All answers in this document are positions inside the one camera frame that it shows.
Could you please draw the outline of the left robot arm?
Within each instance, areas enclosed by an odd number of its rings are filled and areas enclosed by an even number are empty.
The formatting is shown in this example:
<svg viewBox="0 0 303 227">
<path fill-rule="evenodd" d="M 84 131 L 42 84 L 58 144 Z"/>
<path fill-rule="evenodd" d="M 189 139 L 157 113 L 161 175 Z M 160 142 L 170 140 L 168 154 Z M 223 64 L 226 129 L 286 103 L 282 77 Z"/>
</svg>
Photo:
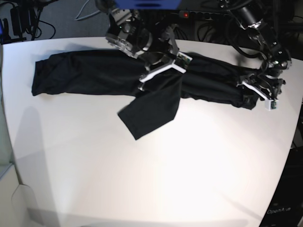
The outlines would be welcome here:
<svg viewBox="0 0 303 227">
<path fill-rule="evenodd" d="M 263 60 L 257 72 L 251 72 L 240 77 L 239 85 L 257 93 L 264 101 L 269 111 L 277 109 L 278 95 L 285 81 L 279 76 L 292 65 L 290 53 L 278 41 L 271 26 L 264 20 L 261 4 L 256 0 L 220 0 L 221 10 L 231 16 L 225 27 L 226 37 L 230 44 L 247 58 Z M 259 45 L 258 53 L 248 55 L 242 51 L 230 38 L 229 27 L 235 21 L 240 28 L 249 33 L 249 38 Z"/>
</svg>

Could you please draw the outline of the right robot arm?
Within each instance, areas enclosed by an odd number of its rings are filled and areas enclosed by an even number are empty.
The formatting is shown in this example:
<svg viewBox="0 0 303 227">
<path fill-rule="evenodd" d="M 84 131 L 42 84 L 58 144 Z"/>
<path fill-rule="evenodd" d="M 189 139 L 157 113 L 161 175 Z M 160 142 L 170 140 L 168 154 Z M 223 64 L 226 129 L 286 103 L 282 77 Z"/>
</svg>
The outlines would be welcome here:
<svg viewBox="0 0 303 227">
<path fill-rule="evenodd" d="M 139 78 L 140 90 L 147 81 L 165 71 L 187 71 L 192 57 L 182 53 L 177 46 L 174 31 L 178 25 L 158 15 L 163 6 L 161 3 L 150 0 L 126 6 L 116 0 L 97 0 L 95 3 L 109 16 L 108 43 L 127 56 L 144 61 L 146 72 Z"/>
</svg>

